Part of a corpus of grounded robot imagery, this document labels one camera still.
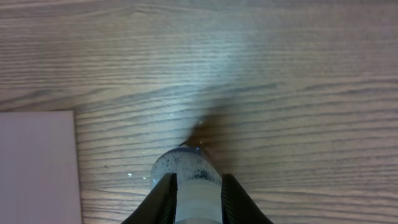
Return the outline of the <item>white cardboard box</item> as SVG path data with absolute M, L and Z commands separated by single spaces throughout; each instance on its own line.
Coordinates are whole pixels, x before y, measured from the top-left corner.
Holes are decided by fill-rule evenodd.
M 1 113 L 1 223 L 81 223 L 72 111 Z

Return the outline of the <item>clear bottle with dark liquid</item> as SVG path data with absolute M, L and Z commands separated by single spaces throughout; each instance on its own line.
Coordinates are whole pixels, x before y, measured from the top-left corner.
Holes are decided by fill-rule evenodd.
M 221 223 L 219 172 L 199 148 L 182 145 L 161 155 L 150 173 L 153 189 L 166 173 L 177 175 L 175 223 Z

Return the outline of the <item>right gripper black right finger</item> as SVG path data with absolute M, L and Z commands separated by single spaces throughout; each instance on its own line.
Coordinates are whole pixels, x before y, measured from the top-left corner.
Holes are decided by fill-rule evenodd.
M 221 188 L 223 224 L 273 224 L 232 174 L 223 174 Z

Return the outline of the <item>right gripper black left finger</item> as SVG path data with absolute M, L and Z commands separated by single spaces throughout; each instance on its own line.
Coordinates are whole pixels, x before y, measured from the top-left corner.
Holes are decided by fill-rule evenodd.
M 177 175 L 167 173 L 122 224 L 174 224 L 177 206 Z

